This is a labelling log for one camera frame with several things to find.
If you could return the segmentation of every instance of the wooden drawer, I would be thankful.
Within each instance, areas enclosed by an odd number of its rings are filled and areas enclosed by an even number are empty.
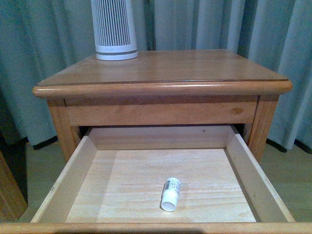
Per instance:
[[[172,213],[159,207],[168,177],[181,181]],[[32,222],[58,223],[35,225],[49,233],[311,231],[310,224],[290,223],[290,212],[230,125],[93,128]]]
[[[72,126],[252,123],[257,101],[257,95],[65,100]]]

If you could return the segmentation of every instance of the wooden furniture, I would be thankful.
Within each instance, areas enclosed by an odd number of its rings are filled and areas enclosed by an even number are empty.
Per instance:
[[[168,177],[177,209],[160,209]],[[231,125],[96,127],[83,137],[32,224],[0,233],[311,233],[295,223]]]
[[[65,69],[34,94],[48,100],[69,161],[33,223],[0,233],[312,233],[254,158],[291,86],[225,50],[90,57]],[[248,146],[229,123],[246,124]],[[80,140],[79,126],[96,127]],[[159,208],[171,176],[181,181],[173,213]]]
[[[27,203],[0,151],[0,220],[16,221]]]
[[[68,160],[79,126],[245,123],[261,159],[288,79],[226,50],[149,51],[124,61],[86,58],[39,82]]]

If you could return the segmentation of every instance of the table leg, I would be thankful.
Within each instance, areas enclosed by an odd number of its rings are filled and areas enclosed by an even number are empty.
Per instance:
[[[252,124],[246,124],[244,139],[259,162],[265,148],[279,95],[261,95]]]
[[[16,221],[27,203],[0,152],[0,221]]]
[[[79,127],[70,125],[66,104],[63,99],[48,100],[47,102],[58,140],[67,162],[80,142]]]

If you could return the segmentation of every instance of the white cylindrical device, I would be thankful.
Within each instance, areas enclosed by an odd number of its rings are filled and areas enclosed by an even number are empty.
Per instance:
[[[177,201],[179,199],[181,183],[176,178],[169,178],[164,186],[164,191],[161,198],[161,208],[165,211],[175,211]]]
[[[91,0],[97,58],[124,60],[137,57],[131,0]]]

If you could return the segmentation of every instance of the wooden tabletop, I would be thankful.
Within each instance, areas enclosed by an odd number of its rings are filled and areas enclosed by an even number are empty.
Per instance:
[[[40,98],[146,95],[260,95],[288,92],[292,84],[227,50],[147,51],[137,58],[88,57],[39,82]]]

